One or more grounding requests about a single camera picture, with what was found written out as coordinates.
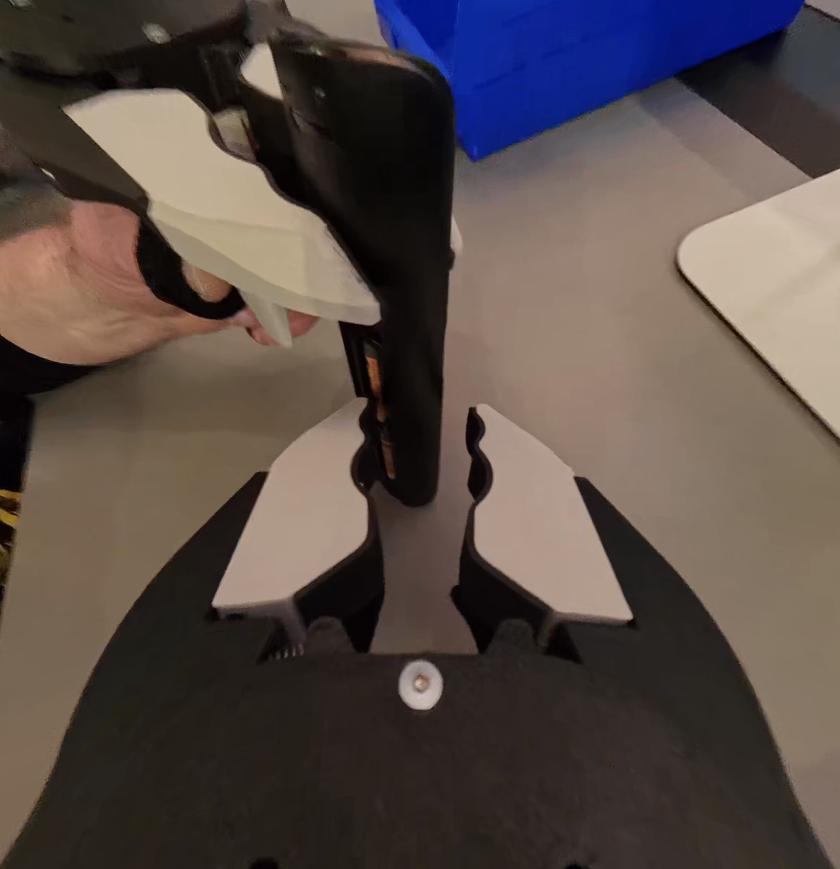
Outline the person's left forearm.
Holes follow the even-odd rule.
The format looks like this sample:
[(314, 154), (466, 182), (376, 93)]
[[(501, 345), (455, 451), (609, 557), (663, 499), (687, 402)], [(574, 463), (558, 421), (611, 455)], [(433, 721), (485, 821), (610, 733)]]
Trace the person's left forearm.
[(25, 422), (32, 397), (70, 385), (101, 368), (101, 365), (52, 362), (0, 335), (0, 429)]

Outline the person's left hand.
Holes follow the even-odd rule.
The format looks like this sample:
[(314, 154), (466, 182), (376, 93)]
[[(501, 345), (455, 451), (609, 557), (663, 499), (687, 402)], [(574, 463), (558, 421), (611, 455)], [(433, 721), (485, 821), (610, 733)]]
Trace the person's left hand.
[(136, 260), (139, 230), (128, 210), (74, 201), (58, 223), (0, 243), (0, 335), (73, 365), (114, 363), (225, 329), (277, 345), (248, 309), (206, 320), (156, 298)]

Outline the white metal document stand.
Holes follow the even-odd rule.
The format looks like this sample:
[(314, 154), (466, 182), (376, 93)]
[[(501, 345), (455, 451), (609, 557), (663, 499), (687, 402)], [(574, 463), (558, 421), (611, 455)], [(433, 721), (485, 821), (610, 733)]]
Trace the white metal document stand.
[(840, 443), (840, 168), (694, 229), (676, 265)]

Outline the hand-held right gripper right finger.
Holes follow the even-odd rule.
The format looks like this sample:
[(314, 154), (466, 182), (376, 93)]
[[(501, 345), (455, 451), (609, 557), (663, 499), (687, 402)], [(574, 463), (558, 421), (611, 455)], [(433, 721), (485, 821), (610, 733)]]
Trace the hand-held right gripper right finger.
[(506, 623), (547, 655), (633, 638), (634, 614), (575, 472), (487, 404), (469, 408), (467, 515), (451, 599), (479, 654)]

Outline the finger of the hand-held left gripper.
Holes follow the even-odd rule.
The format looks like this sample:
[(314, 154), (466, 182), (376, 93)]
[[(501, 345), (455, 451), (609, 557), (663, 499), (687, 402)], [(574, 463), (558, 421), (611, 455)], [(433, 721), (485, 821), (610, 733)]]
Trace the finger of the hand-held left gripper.
[(289, 326), (290, 311), (379, 321), (377, 299), (321, 218), (219, 146), (211, 115), (190, 95), (110, 91), (63, 112), (142, 188), (175, 253), (235, 287), (262, 326)]
[(359, 42), (263, 42), (240, 66), (255, 156), (345, 253), (461, 253), (442, 74)]

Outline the black remote control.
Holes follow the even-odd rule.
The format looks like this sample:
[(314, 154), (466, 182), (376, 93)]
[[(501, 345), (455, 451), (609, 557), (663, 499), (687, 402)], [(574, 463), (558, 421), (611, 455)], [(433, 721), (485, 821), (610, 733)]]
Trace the black remote control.
[(277, 190), (332, 232), (380, 312), (340, 320), (358, 396), (374, 403), (378, 478), (405, 506), (437, 492), (456, 119), (440, 71), (388, 47), (278, 16), (265, 38), (283, 120), (246, 103)]

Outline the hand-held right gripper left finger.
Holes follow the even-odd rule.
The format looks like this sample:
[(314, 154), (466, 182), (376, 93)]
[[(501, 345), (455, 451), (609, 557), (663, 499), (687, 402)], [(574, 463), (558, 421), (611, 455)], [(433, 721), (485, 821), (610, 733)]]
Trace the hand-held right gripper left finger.
[(220, 618), (273, 621), (277, 648), (296, 650), (334, 618), (369, 651), (384, 597), (369, 414), (354, 398), (274, 460), (212, 599)]

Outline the blue plastic bin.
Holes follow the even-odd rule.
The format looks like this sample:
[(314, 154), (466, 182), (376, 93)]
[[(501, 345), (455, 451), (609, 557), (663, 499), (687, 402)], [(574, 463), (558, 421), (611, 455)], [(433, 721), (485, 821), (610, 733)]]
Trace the blue plastic bin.
[(432, 63), (479, 161), (788, 27), (802, 1), (375, 1), (386, 44)]

